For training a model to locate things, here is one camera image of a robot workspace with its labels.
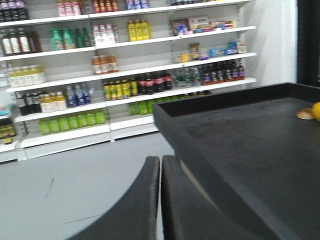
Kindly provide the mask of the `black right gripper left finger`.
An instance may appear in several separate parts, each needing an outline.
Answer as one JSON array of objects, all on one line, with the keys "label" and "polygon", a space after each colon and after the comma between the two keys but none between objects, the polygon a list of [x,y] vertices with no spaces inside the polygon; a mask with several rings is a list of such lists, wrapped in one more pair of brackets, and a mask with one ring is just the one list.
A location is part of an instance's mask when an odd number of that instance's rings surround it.
[{"label": "black right gripper left finger", "polygon": [[94,223],[71,240],[155,240],[160,159],[148,156],[125,194]]}]

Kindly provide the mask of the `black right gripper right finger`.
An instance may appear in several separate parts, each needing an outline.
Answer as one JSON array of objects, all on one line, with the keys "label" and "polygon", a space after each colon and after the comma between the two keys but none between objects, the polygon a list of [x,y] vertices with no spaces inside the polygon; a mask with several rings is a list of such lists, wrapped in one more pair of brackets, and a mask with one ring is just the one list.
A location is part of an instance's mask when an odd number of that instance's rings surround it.
[{"label": "black right gripper right finger", "polygon": [[259,239],[209,203],[173,155],[162,158],[161,211],[166,240]]}]

